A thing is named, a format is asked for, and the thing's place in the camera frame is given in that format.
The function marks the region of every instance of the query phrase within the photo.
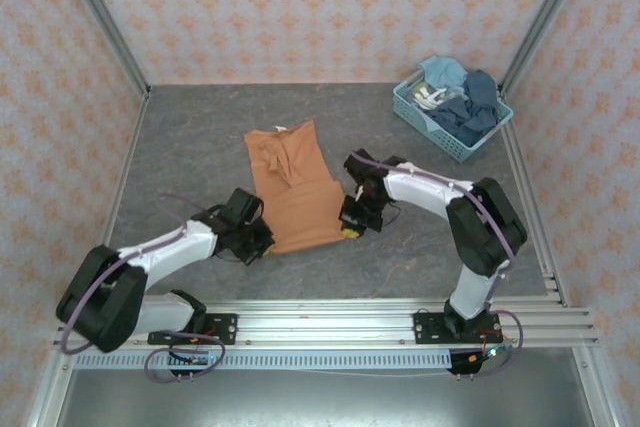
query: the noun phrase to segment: black mounting plate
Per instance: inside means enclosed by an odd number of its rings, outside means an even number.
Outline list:
[[[224,345],[234,345],[238,333],[237,314],[205,314],[205,326],[207,335],[211,335],[222,341]],[[174,337],[162,332],[151,332],[147,338],[149,345],[194,345],[190,339]],[[213,345],[209,340],[198,342],[199,345]]]
[[[456,336],[446,328],[444,324],[444,313],[442,312],[416,312],[413,314],[413,333],[416,344],[482,344],[485,342],[483,332],[486,334],[487,344],[502,343],[502,333],[495,334],[494,331],[502,332],[500,318],[497,314],[483,315],[473,328],[467,329]]]

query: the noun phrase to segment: blue laundry basket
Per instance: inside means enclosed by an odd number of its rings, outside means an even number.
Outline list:
[[[513,117],[513,110],[502,102],[498,102],[498,119],[500,119],[498,125],[474,145],[467,147],[424,114],[420,108],[405,100],[407,92],[421,80],[423,80],[423,73],[419,70],[393,89],[393,111],[458,162],[467,160]]]

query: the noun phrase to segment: gray floor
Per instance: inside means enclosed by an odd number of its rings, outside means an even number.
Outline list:
[[[332,175],[345,192],[354,188],[342,164],[366,148],[374,157],[402,156],[434,172],[464,180],[498,180],[523,209],[500,135],[458,164],[391,111],[392,84],[227,85],[155,87],[144,119],[111,245],[133,245],[175,227],[156,207],[161,190],[205,205],[226,201],[235,187],[253,191],[243,136],[274,125],[294,127],[314,118]],[[181,269],[153,291],[180,288],[213,299],[349,299],[447,297],[460,273],[448,225],[435,215],[403,205],[383,232],[367,232],[305,252],[272,255],[250,266],[210,259]],[[185,216],[193,211],[176,205]],[[501,295],[544,292],[531,242]]]
[[[525,349],[508,370],[473,382],[439,373],[371,373],[221,370],[193,384],[160,385],[140,370],[77,371],[58,426],[593,425],[570,349]]]

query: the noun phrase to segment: wall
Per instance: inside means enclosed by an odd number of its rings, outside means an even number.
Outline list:
[[[562,272],[640,419],[640,0],[567,0],[510,102]]]
[[[0,425],[18,426],[140,100],[82,0],[0,0],[0,32]]]
[[[543,0],[106,0],[148,82],[395,82],[433,53],[501,78]]]

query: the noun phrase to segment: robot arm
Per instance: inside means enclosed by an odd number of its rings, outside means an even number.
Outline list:
[[[527,234],[500,185],[489,178],[476,183],[427,178],[418,175],[425,171],[404,159],[391,157],[379,164],[362,149],[349,156],[344,166],[358,184],[355,197],[345,197],[340,213],[343,228],[352,236],[362,235],[367,228],[379,232],[382,211],[393,201],[415,204],[449,222],[463,266],[458,285],[445,304],[444,323],[457,335],[473,329],[486,314],[486,302],[509,258],[499,237],[461,190],[480,200],[515,255]]]
[[[161,330],[203,333],[206,308],[181,291],[145,296],[167,275],[197,260],[229,249],[249,265],[273,244],[261,216],[262,201],[236,189],[225,205],[194,215],[182,227],[143,244],[113,250],[93,248],[62,296],[56,316],[68,322],[91,285],[118,261],[128,259],[109,275],[80,312],[74,330],[103,352],[117,349],[132,334]]]

